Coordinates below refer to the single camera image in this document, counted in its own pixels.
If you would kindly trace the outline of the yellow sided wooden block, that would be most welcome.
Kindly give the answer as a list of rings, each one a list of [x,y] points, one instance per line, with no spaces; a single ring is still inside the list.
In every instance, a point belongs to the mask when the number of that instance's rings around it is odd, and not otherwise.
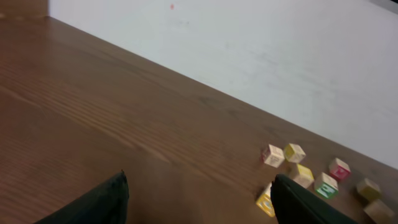
[[[285,159],[289,162],[300,163],[306,156],[304,150],[298,144],[288,144],[284,147]]]

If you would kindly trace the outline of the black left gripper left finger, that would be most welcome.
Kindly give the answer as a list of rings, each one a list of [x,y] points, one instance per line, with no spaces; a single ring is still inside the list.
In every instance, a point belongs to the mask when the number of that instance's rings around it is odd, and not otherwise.
[[[124,171],[35,224],[125,224],[129,187]]]

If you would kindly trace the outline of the acorn picture wooden block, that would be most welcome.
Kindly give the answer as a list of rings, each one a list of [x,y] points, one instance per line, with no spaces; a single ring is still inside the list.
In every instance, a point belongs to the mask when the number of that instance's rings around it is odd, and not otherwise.
[[[257,198],[256,205],[270,217],[275,217],[275,211],[271,201],[271,187],[272,184],[269,183]]]

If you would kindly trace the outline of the yellow topped wooden block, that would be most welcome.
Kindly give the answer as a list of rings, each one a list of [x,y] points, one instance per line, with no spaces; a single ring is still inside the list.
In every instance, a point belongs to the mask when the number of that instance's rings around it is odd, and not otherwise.
[[[291,167],[289,178],[305,189],[314,182],[312,171],[301,164],[294,164]]]

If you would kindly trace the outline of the green lettered wooden block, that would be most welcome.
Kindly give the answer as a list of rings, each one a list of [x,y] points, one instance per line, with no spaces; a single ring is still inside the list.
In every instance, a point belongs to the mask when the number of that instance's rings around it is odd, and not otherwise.
[[[314,190],[323,198],[333,198],[338,193],[337,181],[329,175],[322,172],[314,182]]]

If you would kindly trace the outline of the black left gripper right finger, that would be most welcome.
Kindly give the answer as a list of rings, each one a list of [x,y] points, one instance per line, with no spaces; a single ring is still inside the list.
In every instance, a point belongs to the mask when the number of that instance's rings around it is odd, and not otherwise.
[[[279,224],[356,224],[284,174],[277,174],[271,201]]]

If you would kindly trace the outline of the red M wooden block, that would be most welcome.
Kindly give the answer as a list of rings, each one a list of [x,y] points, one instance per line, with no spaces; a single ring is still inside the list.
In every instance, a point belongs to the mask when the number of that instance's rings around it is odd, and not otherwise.
[[[329,165],[329,174],[339,182],[351,174],[351,169],[347,163],[336,157]]]

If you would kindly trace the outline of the pale yellow wooden block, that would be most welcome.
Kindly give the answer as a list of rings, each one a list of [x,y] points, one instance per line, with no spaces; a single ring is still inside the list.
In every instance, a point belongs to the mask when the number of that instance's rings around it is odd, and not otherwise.
[[[377,183],[372,180],[365,178],[356,185],[357,193],[366,199],[368,202],[372,202],[381,197],[381,190]]]

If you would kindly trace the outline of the white red-print wooden block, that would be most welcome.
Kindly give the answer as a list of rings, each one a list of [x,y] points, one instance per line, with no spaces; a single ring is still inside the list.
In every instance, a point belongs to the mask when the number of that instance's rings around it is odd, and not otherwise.
[[[271,167],[278,168],[285,161],[284,152],[281,148],[269,144],[262,153],[262,161]]]

